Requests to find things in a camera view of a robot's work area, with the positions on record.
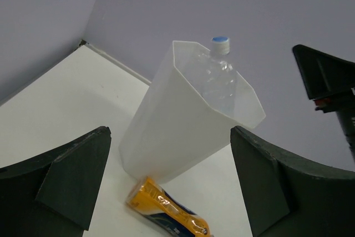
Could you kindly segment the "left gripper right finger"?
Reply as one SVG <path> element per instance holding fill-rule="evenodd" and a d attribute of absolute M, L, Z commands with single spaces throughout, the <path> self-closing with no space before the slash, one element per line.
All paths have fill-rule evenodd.
<path fill-rule="evenodd" d="M 354 172 L 306 159 L 239 126 L 230 143 L 253 236 L 354 235 Z"/>

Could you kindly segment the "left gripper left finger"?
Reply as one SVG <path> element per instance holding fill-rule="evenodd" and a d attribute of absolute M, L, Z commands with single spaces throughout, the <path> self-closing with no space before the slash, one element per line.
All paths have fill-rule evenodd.
<path fill-rule="evenodd" d="M 111 146 L 98 127 L 1 168 L 1 236 L 83 236 L 90 227 Z"/>

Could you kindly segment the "clear crushed plastic bottle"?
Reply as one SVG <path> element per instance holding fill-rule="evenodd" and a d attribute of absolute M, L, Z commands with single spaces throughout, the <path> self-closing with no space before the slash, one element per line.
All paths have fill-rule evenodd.
<path fill-rule="evenodd" d="M 230 63 L 230 39 L 213 37 L 203 74 L 202 97 L 215 110 L 234 116 L 237 71 Z"/>

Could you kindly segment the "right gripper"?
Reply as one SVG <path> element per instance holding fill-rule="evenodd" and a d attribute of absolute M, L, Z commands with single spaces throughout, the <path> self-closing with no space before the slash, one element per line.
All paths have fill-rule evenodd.
<path fill-rule="evenodd" d="M 292 48 L 307 96 L 315 110 L 336 113 L 354 159 L 354 63 L 298 44 Z"/>

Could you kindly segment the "orange label plastic bottle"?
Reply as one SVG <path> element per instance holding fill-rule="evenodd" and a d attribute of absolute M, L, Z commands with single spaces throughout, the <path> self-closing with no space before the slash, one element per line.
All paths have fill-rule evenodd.
<path fill-rule="evenodd" d="M 206 220 L 175 201 L 150 177 L 139 180 L 126 204 L 171 236 L 213 236 Z"/>

